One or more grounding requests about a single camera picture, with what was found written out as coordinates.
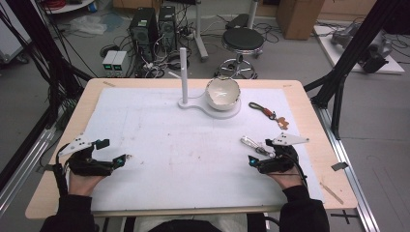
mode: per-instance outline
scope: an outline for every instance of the desk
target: desk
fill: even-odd
[[[208,79],[190,79],[190,88],[204,88]],[[334,171],[331,165],[337,163],[336,155],[329,143],[325,132],[310,104],[302,84],[295,80],[237,80],[241,88],[272,88],[282,89],[285,93],[294,120],[298,125],[300,134],[309,138],[306,144],[307,153],[321,184],[321,190],[325,197],[326,209],[353,209],[357,206],[357,200],[347,181],[343,171]],[[181,88],[181,82],[177,79],[92,79],[78,103],[57,148],[83,132],[91,118],[100,93],[103,88]],[[46,218],[55,214],[58,202],[58,189],[51,172],[44,173],[36,192],[26,210],[28,218]],[[271,212],[279,208],[267,206],[248,207],[247,212]],[[178,211],[138,211],[138,212],[98,212],[96,217],[123,217],[132,215],[166,215],[166,214],[221,214],[243,212],[244,209],[202,209]]]

